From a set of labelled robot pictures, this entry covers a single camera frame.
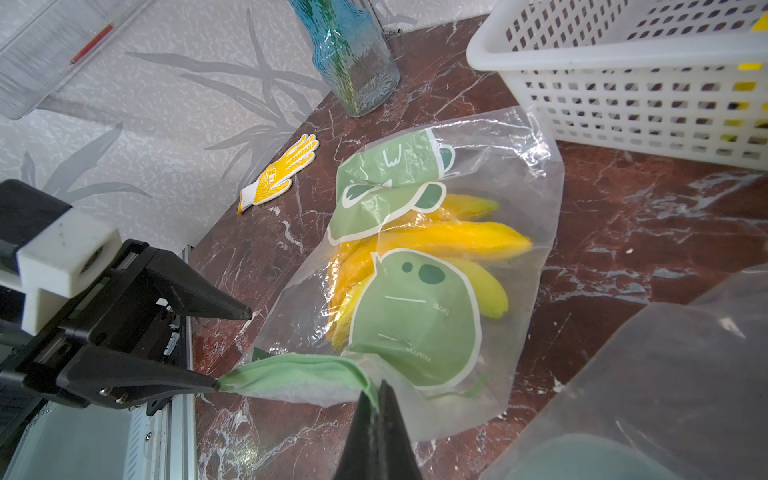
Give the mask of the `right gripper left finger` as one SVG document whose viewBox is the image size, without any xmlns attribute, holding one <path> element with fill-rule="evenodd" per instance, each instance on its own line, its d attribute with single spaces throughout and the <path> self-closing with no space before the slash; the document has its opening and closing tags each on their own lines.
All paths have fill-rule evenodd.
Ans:
<svg viewBox="0 0 768 480">
<path fill-rule="evenodd" d="M 374 480 L 379 473 L 379 413 L 360 394 L 334 480 Z"/>
</svg>

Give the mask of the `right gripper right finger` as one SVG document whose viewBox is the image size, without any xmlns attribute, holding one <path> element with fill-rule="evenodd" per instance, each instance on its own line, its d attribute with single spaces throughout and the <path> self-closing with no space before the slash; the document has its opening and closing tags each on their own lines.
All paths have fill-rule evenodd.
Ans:
<svg viewBox="0 0 768 480">
<path fill-rule="evenodd" d="M 383 381 L 378 392 L 377 478 L 421 480 L 394 389 Z"/>
</svg>

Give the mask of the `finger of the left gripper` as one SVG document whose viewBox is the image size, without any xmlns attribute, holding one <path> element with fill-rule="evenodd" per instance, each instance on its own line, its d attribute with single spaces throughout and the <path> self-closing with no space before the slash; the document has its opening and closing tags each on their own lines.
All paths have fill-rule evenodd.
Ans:
<svg viewBox="0 0 768 480">
<path fill-rule="evenodd" d="M 56 385 L 90 404 L 114 409 L 217 389 L 212 377 L 95 346 L 82 347 L 57 375 Z"/>
<path fill-rule="evenodd" d="M 250 307 L 217 289 L 170 251 L 158 250 L 146 265 L 145 272 L 175 314 L 241 321 L 252 319 Z"/>
</svg>

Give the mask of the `zip-top bag with bananas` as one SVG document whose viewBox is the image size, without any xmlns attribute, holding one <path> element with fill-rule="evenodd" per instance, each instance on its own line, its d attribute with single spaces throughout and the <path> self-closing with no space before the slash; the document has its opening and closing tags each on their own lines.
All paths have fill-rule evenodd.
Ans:
<svg viewBox="0 0 768 480">
<path fill-rule="evenodd" d="M 222 392 L 329 407 L 395 391 L 409 437 L 429 441 L 505 410 L 560 213 L 564 164 L 535 114 L 509 107 L 411 128 L 341 163 L 321 242 L 279 293 L 250 350 L 218 382 Z M 509 300 L 480 314 L 470 280 L 420 251 L 375 253 L 372 279 L 352 313 L 347 344 L 326 338 L 327 267 L 335 248 L 381 232 L 408 212 L 432 213 L 449 194 L 499 203 L 487 222 L 533 242 L 483 266 Z"/>
</svg>

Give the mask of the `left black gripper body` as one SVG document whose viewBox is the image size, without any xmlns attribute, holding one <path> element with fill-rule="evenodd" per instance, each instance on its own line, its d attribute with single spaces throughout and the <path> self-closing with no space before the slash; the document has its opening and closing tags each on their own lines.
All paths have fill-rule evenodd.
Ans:
<svg viewBox="0 0 768 480">
<path fill-rule="evenodd" d="M 48 326 L 2 361 L 2 386 L 35 399 L 86 408 L 100 405 L 56 385 L 57 375 L 84 346 L 180 366 L 180 317 L 145 272 L 158 250 L 143 242 L 127 241 L 90 289 L 67 301 Z M 129 408 L 145 407 L 147 415 L 153 416 L 170 399 Z"/>
</svg>

